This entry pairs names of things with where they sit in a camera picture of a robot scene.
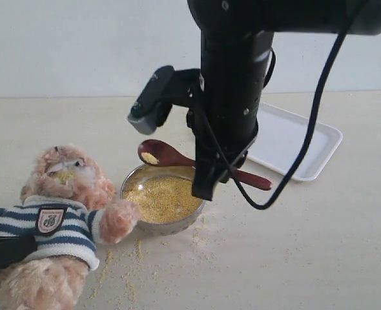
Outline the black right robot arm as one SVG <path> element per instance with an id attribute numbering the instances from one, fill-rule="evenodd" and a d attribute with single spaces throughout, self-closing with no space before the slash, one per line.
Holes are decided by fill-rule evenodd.
<path id="1" fill-rule="evenodd" d="M 195 136 L 192 194 L 204 200 L 212 200 L 219 182 L 236 177 L 257 137 L 274 34 L 336 34 L 302 148 L 270 197 L 273 203 L 308 151 L 325 83 L 345 37 L 381 33 L 381 1 L 189 1 L 188 6 L 201 31 L 200 80 L 190 88 L 188 118 Z"/>

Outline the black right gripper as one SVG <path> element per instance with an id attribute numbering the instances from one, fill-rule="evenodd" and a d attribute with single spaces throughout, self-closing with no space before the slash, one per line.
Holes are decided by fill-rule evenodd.
<path id="1" fill-rule="evenodd" d="M 198 140 L 198 134 L 194 126 L 194 113 L 190 108 L 186 115 L 188 128 L 195 135 L 195 160 L 194 160 L 194 179 L 192 182 L 192 195 L 203 200 L 212 200 L 214 190 L 218 182 L 226 183 L 232 176 L 229 174 L 226 163 L 223 162 L 214 142 Z M 235 161 L 234 165 L 229 164 L 234 176 L 244 184 L 258 184 L 258 176 L 250 172 L 240 170 L 245 163 L 247 149 L 243 149 L 241 156 Z"/>

